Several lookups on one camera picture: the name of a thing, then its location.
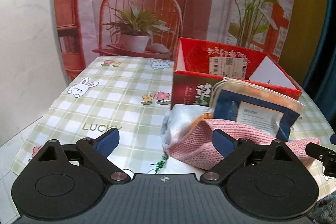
chair backrest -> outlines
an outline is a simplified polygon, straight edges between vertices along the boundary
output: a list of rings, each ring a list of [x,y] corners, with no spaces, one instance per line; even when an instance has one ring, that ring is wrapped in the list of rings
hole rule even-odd
[[[103,0],[99,18],[99,48],[107,44],[117,45],[119,43],[119,35],[113,34],[113,30],[108,30],[109,26],[103,24],[118,21],[118,12],[115,9],[130,10],[130,2],[133,2],[138,9],[156,12],[158,19],[165,21],[166,26],[175,32],[163,32],[162,36],[154,35],[152,41],[152,43],[160,43],[167,47],[174,59],[178,38],[182,32],[182,13],[176,0]]]

backdrop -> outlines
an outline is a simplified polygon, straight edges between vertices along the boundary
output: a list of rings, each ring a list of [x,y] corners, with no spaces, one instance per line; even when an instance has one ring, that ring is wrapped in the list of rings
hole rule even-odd
[[[70,80],[99,55],[173,60],[178,37],[253,48],[278,61],[293,1],[54,0]]]

green and white plaid pattern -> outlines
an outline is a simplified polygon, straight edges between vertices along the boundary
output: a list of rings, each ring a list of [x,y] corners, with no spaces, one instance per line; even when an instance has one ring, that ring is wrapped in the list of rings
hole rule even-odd
[[[108,159],[122,169],[148,172],[152,169],[150,163],[164,155],[160,128],[170,109],[173,73],[173,62],[168,63],[169,68],[154,69],[147,58],[104,56],[94,60],[41,118],[18,153],[12,170],[19,174],[32,157],[34,147],[49,139],[71,144],[83,137],[97,138],[107,128],[116,127],[120,142]],[[79,98],[68,94],[69,88],[86,77],[89,83],[99,84]]]

wooden cabinet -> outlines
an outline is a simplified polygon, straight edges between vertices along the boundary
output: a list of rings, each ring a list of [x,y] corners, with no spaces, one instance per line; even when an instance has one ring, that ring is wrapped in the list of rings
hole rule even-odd
[[[73,80],[85,69],[78,0],[54,0],[58,41],[65,71]]]

pink knitted bag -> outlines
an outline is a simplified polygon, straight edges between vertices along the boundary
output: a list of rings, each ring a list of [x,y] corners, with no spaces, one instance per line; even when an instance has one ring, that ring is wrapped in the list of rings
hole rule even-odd
[[[212,145],[212,132],[217,128],[235,139],[248,138],[256,144],[268,145],[275,139],[254,127],[242,123],[220,119],[204,119],[177,143],[165,148],[165,151],[168,156],[186,164],[209,170],[223,159]],[[320,144],[320,140],[317,138],[286,143],[306,168],[309,168],[314,162],[314,159],[307,156],[305,152],[305,147],[310,142]]]

